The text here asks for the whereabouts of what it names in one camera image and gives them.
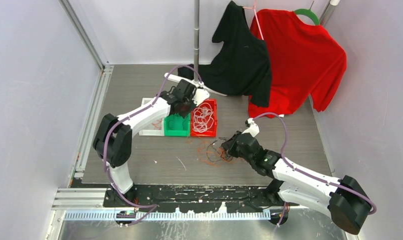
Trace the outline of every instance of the clothing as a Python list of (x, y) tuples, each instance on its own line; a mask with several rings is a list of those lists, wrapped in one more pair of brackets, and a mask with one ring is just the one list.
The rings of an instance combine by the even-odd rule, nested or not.
[[(309, 94), (313, 108), (324, 111), (346, 71), (343, 48), (325, 28), (303, 23), (292, 11), (262, 9), (257, 18), (269, 51), (273, 82), (269, 106), (249, 103), (250, 117), (266, 112), (292, 114)], [(261, 38), (255, 18), (250, 31)]]
[[(211, 64), (199, 65), (204, 84), (226, 95), (251, 95), (252, 104), (267, 107), (272, 81), (268, 48), (250, 32), (243, 7), (229, 2), (212, 42), (223, 46)], [(194, 73), (181, 67), (178, 76), (193, 79)]]

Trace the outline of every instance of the white cord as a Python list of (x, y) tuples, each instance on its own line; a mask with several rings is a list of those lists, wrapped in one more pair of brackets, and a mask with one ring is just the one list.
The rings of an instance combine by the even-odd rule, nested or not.
[(204, 133), (209, 130), (215, 123), (213, 113), (211, 105), (206, 102), (196, 107), (192, 115), (192, 130), (198, 133)]

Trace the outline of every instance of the pink hanger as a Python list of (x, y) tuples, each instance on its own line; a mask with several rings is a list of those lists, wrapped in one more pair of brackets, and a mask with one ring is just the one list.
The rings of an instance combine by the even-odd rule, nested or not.
[(256, 22), (257, 22), (257, 27), (259, 28), (259, 32), (260, 32), (260, 37), (262, 38), (262, 40), (264, 40), (264, 35), (262, 34), (261, 25), (259, 24), (258, 14), (256, 13), (256, 3), (257, 2), (258, 2), (258, 0), (254, 0), (253, 7), (243, 6), (242, 8), (243, 9), (253, 9), (254, 17), (256, 18)]

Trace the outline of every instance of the red shirt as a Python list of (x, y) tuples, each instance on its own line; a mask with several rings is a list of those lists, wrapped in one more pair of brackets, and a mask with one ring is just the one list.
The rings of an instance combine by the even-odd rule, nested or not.
[[(266, 112), (292, 114), (309, 94), (313, 108), (324, 111), (346, 71), (343, 48), (325, 28), (303, 23), (293, 11), (262, 9), (257, 17), (269, 52), (272, 85), (269, 106), (249, 102), (250, 117)], [(250, 31), (261, 39), (255, 18)]]

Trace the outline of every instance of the debris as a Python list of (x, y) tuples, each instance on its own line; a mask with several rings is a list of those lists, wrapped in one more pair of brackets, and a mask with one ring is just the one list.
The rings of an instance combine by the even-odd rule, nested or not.
[(179, 159), (178, 157), (176, 157), (176, 158), (181, 162), (182, 166), (183, 166), (184, 169), (187, 171), (187, 168), (186, 168), (186, 166), (184, 165), (183, 161), (181, 161), (181, 159)]

